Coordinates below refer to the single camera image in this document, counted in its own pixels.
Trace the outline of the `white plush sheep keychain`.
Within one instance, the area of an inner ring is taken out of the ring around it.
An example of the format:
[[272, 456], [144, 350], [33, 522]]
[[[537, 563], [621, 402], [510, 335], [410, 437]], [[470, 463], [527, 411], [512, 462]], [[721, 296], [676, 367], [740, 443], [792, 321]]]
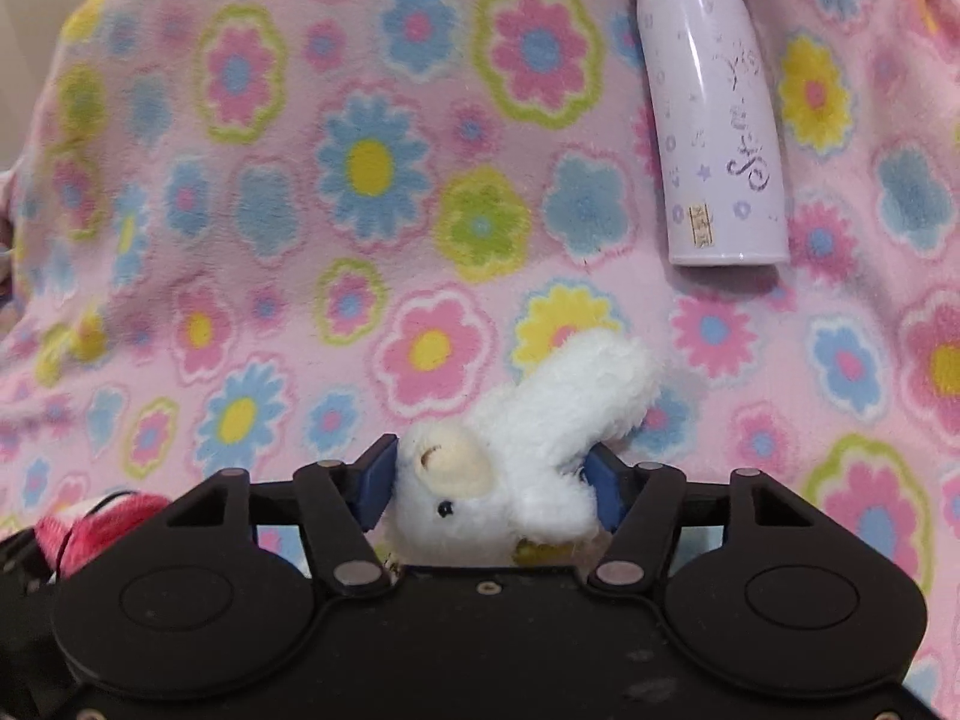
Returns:
[[392, 552], [420, 566], [511, 566], [523, 546], [573, 553], [596, 541], [586, 455], [641, 426], [661, 371], [640, 338], [591, 328], [467, 413], [412, 424], [386, 512]]

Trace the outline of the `pink floral fleece blanket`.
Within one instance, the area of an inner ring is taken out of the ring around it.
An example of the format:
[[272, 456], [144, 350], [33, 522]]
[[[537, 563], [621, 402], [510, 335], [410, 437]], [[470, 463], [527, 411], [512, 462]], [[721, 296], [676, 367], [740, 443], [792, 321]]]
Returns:
[[86, 0], [2, 167], [2, 527], [457, 415], [641, 337], [625, 447], [753, 466], [923, 587], [958, 712], [958, 0], [745, 0], [786, 265], [665, 260], [631, 0]]

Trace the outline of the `purple water bottle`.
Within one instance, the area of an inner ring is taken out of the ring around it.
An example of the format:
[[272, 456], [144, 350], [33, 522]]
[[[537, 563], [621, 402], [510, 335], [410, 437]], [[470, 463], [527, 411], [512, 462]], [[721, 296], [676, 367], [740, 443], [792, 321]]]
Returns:
[[658, 135], [669, 262], [786, 262], [778, 129], [747, 5], [633, 2]]

